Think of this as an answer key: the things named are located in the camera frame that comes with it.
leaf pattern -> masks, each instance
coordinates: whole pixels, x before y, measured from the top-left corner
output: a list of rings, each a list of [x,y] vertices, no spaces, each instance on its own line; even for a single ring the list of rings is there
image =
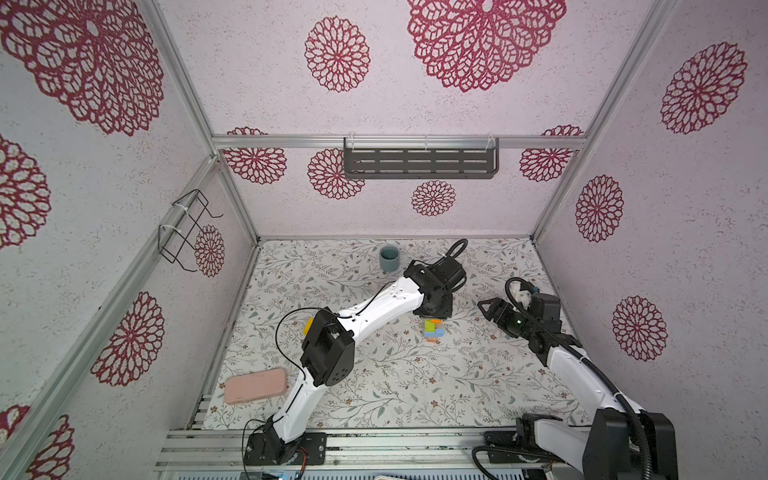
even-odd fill
[[[396,279],[413,259],[432,262],[454,240],[272,240],[263,244],[248,294],[233,329],[205,429],[242,429],[264,420],[286,396],[230,406],[223,384],[231,376],[277,366],[289,383],[298,371],[275,347],[280,319],[300,306],[338,310],[370,297]],[[400,250],[401,269],[384,274],[378,250]],[[331,387],[310,417],[310,427],[369,428],[514,425],[525,412],[556,415],[571,425],[589,423],[573,394],[528,351],[489,323],[478,300],[504,296],[504,282],[523,276],[552,293],[536,252],[526,239],[472,239],[458,258],[467,284],[454,295],[454,315],[438,343],[424,338],[423,321],[411,313],[377,330],[357,346],[355,369]],[[280,326],[280,348],[301,357],[303,311]],[[564,330],[571,333],[563,317]]]

yellow block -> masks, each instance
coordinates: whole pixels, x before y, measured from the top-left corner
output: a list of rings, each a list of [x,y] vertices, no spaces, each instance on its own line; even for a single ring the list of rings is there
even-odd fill
[[[311,326],[312,326],[312,317],[310,317],[310,321],[307,322],[306,326],[304,327],[304,336],[306,336],[306,334],[310,332]]]

black wire hook rack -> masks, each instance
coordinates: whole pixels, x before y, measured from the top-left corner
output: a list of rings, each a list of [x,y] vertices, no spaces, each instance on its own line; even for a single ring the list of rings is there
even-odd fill
[[[198,202],[203,207],[200,210],[200,213],[197,214],[197,216],[193,216],[192,214],[190,214],[190,209],[195,204],[195,202]],[[160,253],[160,255],[163,256],[165,260],[168,260],[172,264],[178,263],[181,266],[181,268],[183,268],[187,272],[197,272],[197,270],[186,268],[184,264],[181,262],[181,260],[179,259],[179,254],[184,248],[184,245],[189,245],[192,250],[195,250],[194,245],[189,241],[189,237],[194,231],[195,227],[197,227],[198,230],[203,229],[199,223],[200,217],[203,216],[203,213],[208,214],[208,216],[211,218],[221,218],[224,216],[224,214],[213,215],[210,212],[210,210],[208,210],[209,203],[210,202],[206,198],[205,194],[201,192],[199,189],[196,188],[194,190],[190,190],[189,192],[182,195],[179,199],[177,199],[171,204],[171,206],[173,207],[179,207],[180,209],[184,210],[184,215],[182,216],[182,218],[180,218],[175,225],[169,225],[164,223],[162,225],[157,226],[157,251]],[[181,230],[179,230],[179,224],[185,217],[192,220],[192,225],[190,226],[190,229],[186,234]],[[162,241],[163,233],[166,231],[166,229],[169,229],[169,228],[172,231],[170,233],[170,236],[165,240],[165,243],[163,243]],[[179,245],[179,248],[176,250],[175,253],[166,248],[166,246],[174,238],[174,234],[178,235],[179,238],[181,238],[181,245]]]

blue-gray cup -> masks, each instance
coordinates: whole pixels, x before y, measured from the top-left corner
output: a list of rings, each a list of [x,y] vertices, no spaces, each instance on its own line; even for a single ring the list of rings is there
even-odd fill
[[[379,250],[379,265],[385,272],[394,272],[400,267],[400,252],[392,245]]]

large red flower pattern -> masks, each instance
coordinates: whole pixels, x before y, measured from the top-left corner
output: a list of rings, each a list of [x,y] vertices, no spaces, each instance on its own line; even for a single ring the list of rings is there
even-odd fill
[[[629,296],[614,311],[614,335],[621,349],[635,359],[653,360],[667,346],[667,323],[648,299]]]
[[[724,114],[744,83],[744,52],[726,41],[683,63],[661,100],[661,120],[674,133],[698,131]]]
[[[619,184],[607,175],[590,180],[576,202],[576,226],[591,242],[607,239],[619,226],[624,199]]]
[[[315,190],[337,200],[354,197],[366,184],[365,180],[351,180],[344,175],[344,153],[338,148],[317,152],[306,174]]]
[[[411,196],[411,205],[421,215],[434,217],[448,211],[456,200],[456,192],[447,182],[430,180],[419,185]]]
[[[163,70],[131,0],[0,0],[0,31],[40,91],[77,120],[133,135],[159,115]]]
[[[101,351],[91,373],[99,383],[126,386],[149,370],[163,346],[165,318],[149,292],[139,293],[132,310],[125,313],[118,329]]]
[[[45,439],[42,450],[27,468],[27,480],[61,480],[69,472],[69,460],[74,453],[73,435],[69,415],[62,415],[56,430]]]
[[[238,127],[228,135],[266,135],[258,128]],[[232,171],[255,184],[277,182],[286,172],[282,148],[228,148],[221,152]]]
[[[216,276],[224,265],[224,240],[213,225],[200,229],[194,243],[194,258],[205,276]]]
[[[0,250],[34,237],[51,211],[38,163],[0,135]]]
[[[558,125],[546,130],[543,135],[581,135],[584,132],[573,125]],[[529,148],[520,157],[520,171],[523,176],[545,182],[560,177],[563,169],[573,155],[567,148]]]
[[[331,91],[349,91],[366,77],[371,58],[366,37],[357,25],[339,17],[315,24],[304,42],[306,66]]]
[[[4,412],[0,412],[0,448],[11,437],[18,425],[27,415],[29,405],[14,405]]]
[[[565,0],[408,0],[414,55],[445,87],[488,90],[528,67]]]

